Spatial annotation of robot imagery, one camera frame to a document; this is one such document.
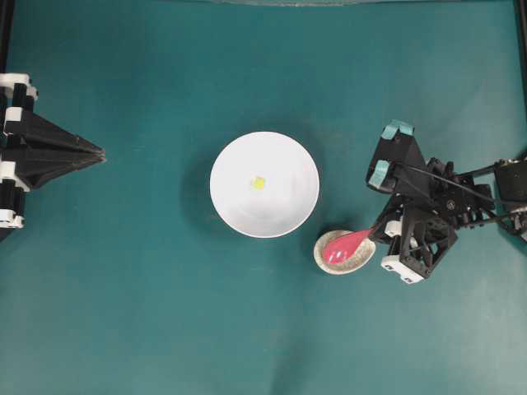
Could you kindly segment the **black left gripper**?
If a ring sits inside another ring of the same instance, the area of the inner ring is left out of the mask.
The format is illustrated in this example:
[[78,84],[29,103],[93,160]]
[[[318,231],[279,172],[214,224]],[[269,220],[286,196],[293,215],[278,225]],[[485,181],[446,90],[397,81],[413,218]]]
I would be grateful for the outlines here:
[[4,137],[18,136],[24,143],[95,154],[86,159],[8,160],[1,154],[1,228],[24,227],[26,193],[41,188],[49,181],[66,174],[105,163],[105,150],[75,134],[71,134],[33,113],[39,92],[28,74],[2,73],[1,93],[10,104],[1,111]]

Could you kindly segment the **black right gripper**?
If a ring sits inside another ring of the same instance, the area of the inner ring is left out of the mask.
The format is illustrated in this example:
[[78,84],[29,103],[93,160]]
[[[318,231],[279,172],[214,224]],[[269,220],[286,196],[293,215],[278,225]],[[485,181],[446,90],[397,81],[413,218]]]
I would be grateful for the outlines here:
[[428,179],[432,206],[439,216],[417,207],[403,209],[408,199],[394,194],[375,219],[370,240],[389,243],[380,263],[386,271],[416,284],[430,277],[456,243],[455,229],[473,229],[492,219],[492,189],[489,184],[476,184],[474,172],[456,174],[452,162],[435,161],[427,170],[411,165],[405,169]]

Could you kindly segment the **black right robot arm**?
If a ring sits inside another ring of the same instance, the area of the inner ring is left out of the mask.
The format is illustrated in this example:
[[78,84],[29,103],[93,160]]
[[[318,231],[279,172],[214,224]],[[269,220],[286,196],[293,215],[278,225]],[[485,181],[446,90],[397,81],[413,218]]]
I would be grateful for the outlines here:
[[432,274],[460,229],[496,223],[526,239],[525,160],[499,160],[462,174],[436,158],[423,166],[383,160],[368,185],[390,195],[369,237],[389,245],[381,266],[407,284]]

